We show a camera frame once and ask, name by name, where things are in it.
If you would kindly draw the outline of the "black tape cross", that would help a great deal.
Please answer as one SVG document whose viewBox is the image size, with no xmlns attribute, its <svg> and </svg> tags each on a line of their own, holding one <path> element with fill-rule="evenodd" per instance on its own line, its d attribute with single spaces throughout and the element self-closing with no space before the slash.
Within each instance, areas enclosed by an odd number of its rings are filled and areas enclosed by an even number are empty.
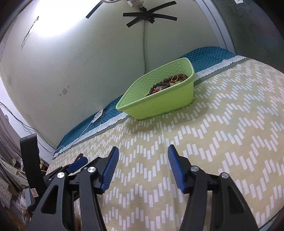
<svg viewBox="0 0 284 231">
<path fill-rule="evenodd" d="M 170 6 L 174 6 L 176 5 L 177 2 L 176 1 L 170 1 L 167 3 L 163 3 L 159 6 L 156 6 L 154 8 L 151 9 L 146 9 L 143 5 L 138 6 L 139 12 L 124 12 L 123 13 L 123 17 L 133 17 L 133 20 L 131 20 L 130 22 L 128 22 L 126 24 L 126 26 L 128 28 L 132 27 L 133 25 L 135 25 L 136 23 L 138 23 L 139 21 L 148 21 L 151 24 L 153 24 L 155 22 L 156 18 L 159 19 L 166 19 L 166 20 L 171 20 L 171 21 L 177 21 L 178 18 L 175 16 L 170 16 L 170 15 L 166 15 L 166 14 L 157 14 L 156 12 L 170 7 Z"/>
</svg>

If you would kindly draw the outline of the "green plastic basket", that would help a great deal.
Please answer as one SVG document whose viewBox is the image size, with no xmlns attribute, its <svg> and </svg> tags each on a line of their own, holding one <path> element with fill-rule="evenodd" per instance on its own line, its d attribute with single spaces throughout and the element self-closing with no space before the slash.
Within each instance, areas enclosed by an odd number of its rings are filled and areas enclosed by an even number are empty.
<svg viewBox="0 0 284 231">
<path fill-rule="evenodd" d="M 188 78 L 176 82 L 170 88 L 145 97 L 153 85 L 178 74 L 184 74 Z M 194 78 L 195 71 L 189 59 L 174 60 L 133 82 L 116 104 L 116 109 L 143 120 L 186 107 L 193 101 Z"/>
</svg>

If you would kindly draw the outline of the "chevron patterned beige blanket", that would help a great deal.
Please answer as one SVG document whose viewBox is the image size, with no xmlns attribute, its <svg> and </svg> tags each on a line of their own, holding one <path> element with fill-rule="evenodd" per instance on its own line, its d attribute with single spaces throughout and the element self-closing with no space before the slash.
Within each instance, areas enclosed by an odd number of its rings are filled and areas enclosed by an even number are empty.
<svg viewBox="0 0 284 231">
<path fill-rule="evenodd" d="M 195 86 L 192 104 L 139 121 L 129 117 L 56 157 L 53 171 L 79 154 L 119 161 L 99 196 L 108 230 L 178 230 L 188 196 L 178 189 L 168 146 L 206 173 L 227 172 L 258 226 L 283 207 L 283 73 L 247 60 Z"/>
</svg>

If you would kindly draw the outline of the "cluttered items on floor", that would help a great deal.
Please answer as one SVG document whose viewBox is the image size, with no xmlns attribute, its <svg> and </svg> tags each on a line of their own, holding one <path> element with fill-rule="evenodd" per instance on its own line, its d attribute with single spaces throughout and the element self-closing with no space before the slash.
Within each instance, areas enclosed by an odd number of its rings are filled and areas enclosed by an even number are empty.
<svg viewBox="0 0 284 231">
<path fill-rule="evenodd" d="M 1 158 L 1 206 L 16 230 L 27 230 L 34 204 L 25 172 Z"/>
</svg>

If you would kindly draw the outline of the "teal quilted mattress pad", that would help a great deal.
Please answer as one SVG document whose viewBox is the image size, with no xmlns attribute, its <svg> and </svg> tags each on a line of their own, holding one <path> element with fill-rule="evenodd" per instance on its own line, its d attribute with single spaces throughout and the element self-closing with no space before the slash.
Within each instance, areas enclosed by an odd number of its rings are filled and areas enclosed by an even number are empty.
<svg viewBox="0 0 284 231">
<path fill-rule="evenodd" d="M 89 116 L 71 129 L 62 138 L 55 152 L 65 152 L 72 145 L 105 130 L 127 116 L 145 119 L 188 106 L 193 101 L 194 82 L 232 64 L 235 56 L 220 47 L 201 47 L 143 75 L 122 96 L 111 101 L 102 113 L 97 112 Z M 188 80 L 176 87 L 170 87 L 164 93 L 148 95 L 156 83 L 173 74 L 186 74 Z"/>
</svg>

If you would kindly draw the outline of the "amber and purple bead jewelry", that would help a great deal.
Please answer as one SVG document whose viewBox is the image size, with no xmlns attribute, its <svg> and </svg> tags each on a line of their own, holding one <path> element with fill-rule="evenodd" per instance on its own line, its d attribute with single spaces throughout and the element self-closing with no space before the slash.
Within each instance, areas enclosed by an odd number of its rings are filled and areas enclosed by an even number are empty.
<svg viewBox="0 0 284 231">
<path fill-rule="evenodd" d="M 145 97 L 150 96 L 152 94 L 155 94 L 157 92 L 160 92 L 162 90 L 165 90 L 167 88 L 170 88 L 171 86 L 174 86 L 176 82 L 171 81 L 171 82 L 159 82 L 155 85 L 153 85 L 149 92 L 145 95 Z"/>
</svg>

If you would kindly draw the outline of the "white controller box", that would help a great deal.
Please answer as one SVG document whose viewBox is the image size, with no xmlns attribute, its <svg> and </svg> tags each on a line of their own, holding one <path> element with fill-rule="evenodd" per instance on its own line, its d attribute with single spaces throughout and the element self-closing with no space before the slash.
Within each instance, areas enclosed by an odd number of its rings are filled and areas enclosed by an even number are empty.
<svg viewBox="0 0 284 231">
<path fill-rule="evenodd" d="M 95 114 L 91 123 L 94 125 L 99 123 L 103 119 L 104 113 L 105 113 L 105 109 L 101 109 L 98 113 Z"/>
</svg>

